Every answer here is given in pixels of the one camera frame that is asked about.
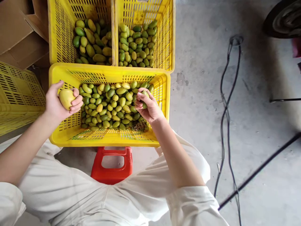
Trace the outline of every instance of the white sleeve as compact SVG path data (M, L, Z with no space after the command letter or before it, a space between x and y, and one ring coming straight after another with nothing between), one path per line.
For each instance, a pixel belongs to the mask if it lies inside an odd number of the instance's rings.
M0 225L12 226L24 213L22 192L13 184L0 182Z
M167 197L172 226L229 226L208 187L182 187Z

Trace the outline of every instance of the electrical wire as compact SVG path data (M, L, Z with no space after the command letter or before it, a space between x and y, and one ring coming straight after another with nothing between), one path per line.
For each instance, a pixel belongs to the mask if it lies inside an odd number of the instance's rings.
M242 226L242 223L241 223L241 215L240 215L239 191L238 191L238 187L237 187L237 184L236 184L236 180L235 180L235 176L234 176L234 172L233 172L233 168L232 168L232 164L231 164L229 103L230 103L231 96L233 94L234 88L236 86L237 78L238 78L238 72L239 72L239 66L240 66L240 57L241 57L241 46L240 45L241 45L242 42L243 42L243 38L241 36L235 35L235 36L230 38L230 42L229 42L229 46L228 46L228 53L227 53L227 64L225 66L224 72L223 72L222 77L221 77L220 94L221 94L223 104L224 104L224 112L223 112L222 119L221 119L221 124L220 124L220 134L221 134L221 144L222 144L222 161L221 161L221 164L220 164L219 173L218 173L218 176L217 176L215 189L214 189L214 197L216 197L217 188L218 188L218 184L219 184L219 180L220 180L220 176L221 176L221 173L222 173L222 170L223 170L224 160L225 160L224 118L226 116L226 119L227 119L228 163L229 163L229 167L230 167L230 171L231 171L231 175L232 175L232 179L233 179L234 189L237 192L236 204L237 204L238 218L239 218L240 226ZM224 82L224 77L225 77L229 62L230 62L230 55L231 55L231 50L232 50L233 46L238 46L238 49L239 49L238 62L237 62L235 79L234 79L234 82L232 84L232 88L231 88L229 97L226 100L224 92L223 92L223 82Z

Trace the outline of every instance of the person's left hand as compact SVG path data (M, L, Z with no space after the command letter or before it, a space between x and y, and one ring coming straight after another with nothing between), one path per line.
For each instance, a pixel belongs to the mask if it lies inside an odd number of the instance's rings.
M72 107L70 111L66 110L60 102L57 91L64 84L64 81L55 83L49 87L46 94L46 110L45 114L51 117L51 120L57 120L58 122L63 121L74 113L78 112L83 105L82 96L79 95L78 89L73 89L73 95L76 97L75 100L71 102Z

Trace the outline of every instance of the hand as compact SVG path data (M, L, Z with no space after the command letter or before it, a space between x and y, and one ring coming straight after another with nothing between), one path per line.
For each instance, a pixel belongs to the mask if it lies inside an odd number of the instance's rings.
M140 93L142 91L146 91L149 98ZM140 88L138 89L136 101L135 101L135 108L136 110L142 115L145 120L147 120L150 124L154 123L155 121L159 121L161 119L165 119L165 116L161 109L159 108L156 99L153 97L153 95L150 93L148 89ZM147 105L146 109L143 109L141 101L144 101L144 103Z
M78 112L83 105L82 96L79 95L78 89L73 89L73 95L76 97L75 100L71 102L72 107L70 111L66 110L60 102L57 91L64 84L64 81L60 81L50 86L46 94L46 110L45 114L51 117L52 120L58 121L59 123L74 113Z

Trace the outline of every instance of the wheel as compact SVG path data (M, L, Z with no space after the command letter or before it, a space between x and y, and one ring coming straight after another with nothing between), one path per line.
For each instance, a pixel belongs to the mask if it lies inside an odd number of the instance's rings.
M282 0L268 14L263 32L275 38L301 36L301 0Z

